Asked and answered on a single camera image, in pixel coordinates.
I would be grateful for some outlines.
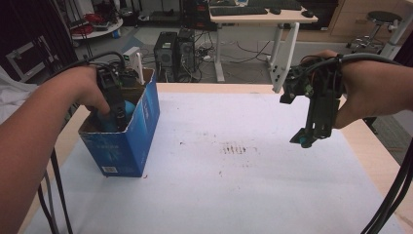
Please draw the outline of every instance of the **cabinet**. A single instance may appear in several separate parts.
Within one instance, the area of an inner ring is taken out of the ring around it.
[[[374,27],[374,23],[366,19],[367,13],[372,11],[387,11],[400,15],[402,18],[409,14],[411,8],[404,0],[346,0],[335,21],[331,36],[356,37],[368,35]],[[407,37],[412,30],[412,25],[406,30]],[[389,39],[391,33],[385,26],[380,28],[377,34],[379,39]]]

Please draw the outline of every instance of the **chair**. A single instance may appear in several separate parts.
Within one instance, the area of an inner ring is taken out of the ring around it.
[[[387,26],[389,32],[391,32],[393,29],[397,28],[398,22],[401,21],[401,17],[390,12],[375,11],[369,12],[367,14],[367,19],[376,24],[370,32],[370,35],[358,36],[356,39],[347,43],[346,48],[351,48],[353,44],[356,44],[355,48],[352,50],[352,53],[355,53],[360,47],[371,47],[377,50],[377,54],[380,54],[384,47],[384,43],[375,39],[377,32],[382,25]]]

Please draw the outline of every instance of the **forearm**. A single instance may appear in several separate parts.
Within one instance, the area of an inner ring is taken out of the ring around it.
[[[31,204],[70,105],[87,92],[78,68],[46,82],[0,126],[0,226],[14,233]]]

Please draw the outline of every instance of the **hand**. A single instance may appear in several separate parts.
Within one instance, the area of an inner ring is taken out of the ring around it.
[[[337,53],[322,51],[323,58]],[[334,128],[357,119],[413,110],[413,68],[371,60],[346,62],[342,67],[347,100],[339,109]]]
[[[96,84],[96,69],[94,66],[79,66],[68,69],[50,80],[50,82],[59,83],[59,87],[71,90],[72,103],[86,105],[88,109],[94,107],[103,115],[109,113],[110,107]]]

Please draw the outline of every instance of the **blue box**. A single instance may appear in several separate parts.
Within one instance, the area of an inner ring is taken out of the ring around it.
[[[155,72],[144,69],[147,84],[123,89],[125,100],[135,104],[131,121],[121,133],[102,133],[92,114],[79,129],[79,135],[104,176],[141,177],[158,123],[160,109]]]

